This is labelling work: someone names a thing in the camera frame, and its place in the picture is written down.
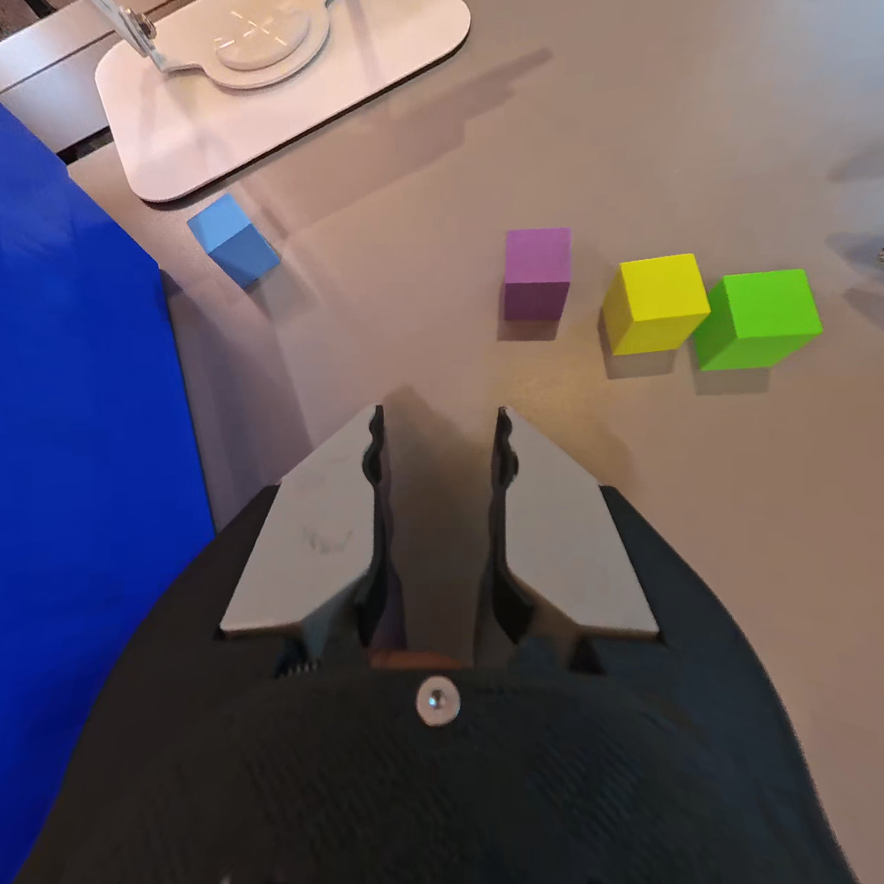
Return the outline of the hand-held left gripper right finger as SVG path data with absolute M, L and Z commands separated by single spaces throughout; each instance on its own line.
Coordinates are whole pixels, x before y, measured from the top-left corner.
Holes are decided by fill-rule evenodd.
M 659 638 L 659 625 L 602 485 L 513 408 L 492 445 L 482 626 L 503 646 Z

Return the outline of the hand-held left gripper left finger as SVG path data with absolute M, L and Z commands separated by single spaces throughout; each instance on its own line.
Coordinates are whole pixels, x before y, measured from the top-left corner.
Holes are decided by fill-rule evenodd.
M 370 405 L 271 487 L 224 636 L 283 635 L 305 655 L 348 629 L 362 647 L 404 646 L 388 467 L 384 409 Z

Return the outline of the yellow foam cube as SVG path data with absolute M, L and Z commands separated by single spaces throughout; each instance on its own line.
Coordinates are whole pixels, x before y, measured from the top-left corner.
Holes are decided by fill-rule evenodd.
M 674 351 L 711 313 L 694 254 L 621 262 L 602 317 L 614 356 Z

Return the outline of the purple foam cube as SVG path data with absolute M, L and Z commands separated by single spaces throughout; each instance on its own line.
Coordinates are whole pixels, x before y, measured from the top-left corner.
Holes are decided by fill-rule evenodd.
M 503 318 L 507 322 L 557 323 L 572 279 L 570 227 L 506 232 Z

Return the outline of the green foam cube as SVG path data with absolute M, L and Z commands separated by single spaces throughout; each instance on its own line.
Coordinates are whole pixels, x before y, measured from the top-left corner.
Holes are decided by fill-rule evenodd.
M 692 335 L 701 371 L 771 369 L 823 334 L 805 270 L 725 275 Z

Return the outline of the blue foam cube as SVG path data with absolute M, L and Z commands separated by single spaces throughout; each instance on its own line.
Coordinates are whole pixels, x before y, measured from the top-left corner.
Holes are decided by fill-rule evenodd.
M 186 223 L 206 255 L 240 288 L 253 286 L 281 263 L 276 250 L 229 193 Z

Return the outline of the blue plastic bin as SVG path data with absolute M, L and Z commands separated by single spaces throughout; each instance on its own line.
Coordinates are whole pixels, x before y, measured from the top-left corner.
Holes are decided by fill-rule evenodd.
M 161 271 L 1 112 L 1 879 L 130 637 L 214 536 Z

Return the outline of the white document stand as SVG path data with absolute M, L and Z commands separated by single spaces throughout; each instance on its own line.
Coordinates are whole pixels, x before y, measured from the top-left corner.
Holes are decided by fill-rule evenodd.
M 143 201 L 171 203 L 450 57 L 470 31 L 460 1 L 320 2 L 329 30 L 298 72 L 237 89 L 190 68 L 160 71 L 128 42 L 111 48 L 95 83 L 127 182 Z

